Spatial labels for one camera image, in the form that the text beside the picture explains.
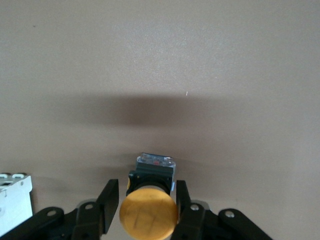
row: white electrical component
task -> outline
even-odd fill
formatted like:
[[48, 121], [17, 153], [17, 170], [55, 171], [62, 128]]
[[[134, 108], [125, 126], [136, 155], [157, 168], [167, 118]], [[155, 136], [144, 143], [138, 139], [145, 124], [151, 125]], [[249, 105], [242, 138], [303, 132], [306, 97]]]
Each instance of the white electrical component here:
[[0, 237], [32, 217], [31, 176], [0, 174]]

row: yellow push button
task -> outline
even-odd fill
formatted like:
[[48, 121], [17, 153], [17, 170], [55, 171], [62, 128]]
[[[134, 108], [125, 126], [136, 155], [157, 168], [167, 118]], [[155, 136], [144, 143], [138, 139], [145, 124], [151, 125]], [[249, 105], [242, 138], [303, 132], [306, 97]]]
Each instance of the yellow push button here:
[[141, 188], [124, 199], [120, 207], [120, 222], [136, 240], [164, 240], [177, 225], [177, 205], [161, 190]]

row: beige wall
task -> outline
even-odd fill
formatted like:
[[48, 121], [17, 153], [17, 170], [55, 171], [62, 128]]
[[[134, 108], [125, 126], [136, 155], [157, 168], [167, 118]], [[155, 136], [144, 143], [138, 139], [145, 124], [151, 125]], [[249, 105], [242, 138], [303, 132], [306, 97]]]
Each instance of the beige wall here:
[[317, 0], [0, 1], [0, 171], [70, 211], [169, 155], [215, 213], [315, 240], [319, 26]]

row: white surface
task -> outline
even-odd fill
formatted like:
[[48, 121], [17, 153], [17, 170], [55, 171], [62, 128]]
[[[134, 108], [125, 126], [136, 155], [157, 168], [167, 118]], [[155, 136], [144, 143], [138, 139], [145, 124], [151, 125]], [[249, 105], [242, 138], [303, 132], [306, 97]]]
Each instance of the white surface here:
[[33, 215], [31, 176], [17, 175], [0, 176], [0, 237]]

